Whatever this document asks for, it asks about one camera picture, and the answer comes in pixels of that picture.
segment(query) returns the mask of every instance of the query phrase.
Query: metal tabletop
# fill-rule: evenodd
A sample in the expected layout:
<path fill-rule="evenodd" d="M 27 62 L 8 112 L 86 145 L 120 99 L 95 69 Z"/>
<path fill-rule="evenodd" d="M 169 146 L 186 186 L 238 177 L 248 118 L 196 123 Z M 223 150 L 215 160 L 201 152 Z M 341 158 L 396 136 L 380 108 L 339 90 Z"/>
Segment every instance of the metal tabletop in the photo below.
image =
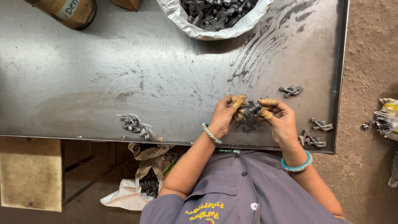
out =
<path fill-rule="evenodd" d="M 221 98 L 246 94 L 283 100 L 298 134 L 309 129 L 328 141 L 315 151 L 335 152 L 347 0 L 275 0 L 250 32 L 222 41 L 188 37 L 156 0 L 137 13 L 96 2 L 83 30 L 24 1 L 3 2 L 0 135 L 142 142 L 117 116 L 135 114 L 165 143 L 189 145 Z M 279 87 L 290 85 L 304 91 L 285 99 Z M 335 129 L 311 130 L 312 117 Z M 277 149 L 266 122 L 256 129 L 231 125 L 223 144 Z"/>

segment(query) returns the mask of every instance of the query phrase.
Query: hand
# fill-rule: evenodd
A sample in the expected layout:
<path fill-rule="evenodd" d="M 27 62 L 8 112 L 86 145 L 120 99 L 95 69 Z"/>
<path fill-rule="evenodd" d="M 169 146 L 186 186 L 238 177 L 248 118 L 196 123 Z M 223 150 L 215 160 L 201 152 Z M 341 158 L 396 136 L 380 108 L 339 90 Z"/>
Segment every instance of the hand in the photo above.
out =
<path fill-rule="evenodd" d="M 295 111 L 276 100 L 271 110 L 272 117 L 266 120 L 271 125 L 272 138 L 282 149 L 298 144 Z"/>
<path fill-rule="evenodd" d="M 228 95 L 217 103 L 213 118 L 208 127 L 209 131 L 218 139 L 228 133 L 232 117 L 238 110 L 237 108 L 228 105 L 232 102 L 233 96 L 234 95 L 232 94 Z"/>

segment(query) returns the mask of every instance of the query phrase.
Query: beaded bangle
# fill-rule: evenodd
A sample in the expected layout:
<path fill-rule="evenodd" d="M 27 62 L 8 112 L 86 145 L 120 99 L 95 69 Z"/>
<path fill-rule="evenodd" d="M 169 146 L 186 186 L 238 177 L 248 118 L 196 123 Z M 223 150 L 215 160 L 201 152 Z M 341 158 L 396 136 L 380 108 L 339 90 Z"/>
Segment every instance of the beaded bangle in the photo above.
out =
<path fill-rule="evenodd" d="M 282 168 L 284 170 L 290 171 L 290 172 L 300 172 L 300 171 L 303 171 L 303 170 L 307 169 L 312 164 L 312 155 L 310 154 L 309 151 L 307 151 L 307 150 L 304 150 L 304 151 L 307 154 L 308 159 L 302 166 L 299 166 L 299 167 L 288 167 L 288 166 L 285 165 L 285 161 L 283 160 L 283 157 L 282 157 L 282 159 L 281 159 Z"/>
<path fill-rule="evenodd" d="M 221 143 L 222 143 L 222 140 L 221 140 L 221 139 L 217 139 L 217 138 L 209 131 L 209 129 L 207 128 L 208 126 L 209 126 L 208 124 L 205 124 L 205 123 L 202 124 L 203 129 L 204 129 L 205 132 L 210 136 L 210 138 L 213 139 L 213 141 L 215 141 L 217 144 L 221 144 Z"/>

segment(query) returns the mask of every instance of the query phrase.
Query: pile of metal parts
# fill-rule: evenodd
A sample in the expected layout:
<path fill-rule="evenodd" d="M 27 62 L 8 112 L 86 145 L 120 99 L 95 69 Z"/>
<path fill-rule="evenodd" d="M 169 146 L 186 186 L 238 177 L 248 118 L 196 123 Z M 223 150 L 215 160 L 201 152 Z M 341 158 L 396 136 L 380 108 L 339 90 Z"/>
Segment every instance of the pile of metal parts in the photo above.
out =
<path fill-rule="evenodd" d="M 159 193 L 159 180 L 155 175 L 153 169 L 149 169 L 147 175 L 139 180 L 141 193 L 145 193 L 147 196 L 154 196 L 155 198 Z"/>
<path fill-rule="evenodd" d="M 380 119 L 380 118 L 375 118 L 374 120 L 370 120 L 370 121 L 365 122 L 365 123 L 362 125 L 362 128 L 363 128 L 364 130 L 369 130 L 369 129 L 370 129 L 370 126 L 372 126 L 372 125 L 373 125 L 382 135 L 384 135 L 384 134 L 386 134 L 388 131 L 391 130 L 391 125 L 394 125 L 394 124 L 392 124 L 391 122 L 382 120 L 382 119 Z"/>
<path fill-rule="evenodd" d="M 314 118 L 311 118 L 310 121 L 315 124 L 315 126 L 312 127 L 313 130 L 329 131 L 333 129 L 333 124 L 326 124 L 326 121 L 316 121 Z M 325 141 L 321 141 L 321 139 L 318 137 L 312 137 L 308 132 L 308 129 L 304 130 L 303 132 L 303 135 L 298 136 L 298 141 L 301 146 L 304 146 L 305 143 L 307 143 L 307 145 L 314 145 L 317 148 L 327 146 Z"/>
<path fill-rule="evenodd" d="M 182 0 L 188 22 L 206 31 L 230 28 L 252 10 L 258 0 Z"/>
<path fill-rule="evenodd" d="M 125 122 L 124 125 L 122 125 L 123 129 L 139 133 L 140 138 L 144 141 L 152 140 L 150 131 L 146 129 L 143 124 L 141 124 L 138 117 L 134 114 L 125 114 L 120 118 L 120 120 Z"/>
<path fill-rule="evenodd" d="M 280 87 L 279 90 L 286 92 L 285 98 L 288 98 L 291 95 L 297 95 L 297 94 L 301 93 L 304 89 L 301 86 L 299 86 L 297 88 L 295 86 L 290 86 L 288 88 Z"/>

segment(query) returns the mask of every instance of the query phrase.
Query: white plastic bag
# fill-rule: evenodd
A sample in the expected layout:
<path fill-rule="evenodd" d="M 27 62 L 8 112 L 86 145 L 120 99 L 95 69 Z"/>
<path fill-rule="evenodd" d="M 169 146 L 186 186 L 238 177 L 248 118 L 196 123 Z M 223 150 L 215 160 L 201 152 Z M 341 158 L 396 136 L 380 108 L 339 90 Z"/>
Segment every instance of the white plastic bag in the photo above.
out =
<path fill-rule="evenodd" d="M 202 30 L 190 24 L 188 15 L 180 5 L 180 0 L 157 0 L 158 4 L 166 13 L 167 17 L 173 21 L 188 36 L 198 40 L 220 40 L 237 37 L 251 30 L 254 25 L 263 17 L 270 8 L 274 0 L 258 0 L 256 6 L 240 19 L 233 27 L 222 29 L 217 32 Z"/>
<path fill-rule="evenodd" d="M 134 179 L 123 179 L 119 190 L 100 200 L 103 205 L 120 207 L 127 210 L 141 211 L 149 202 L 137 193 Z"/>

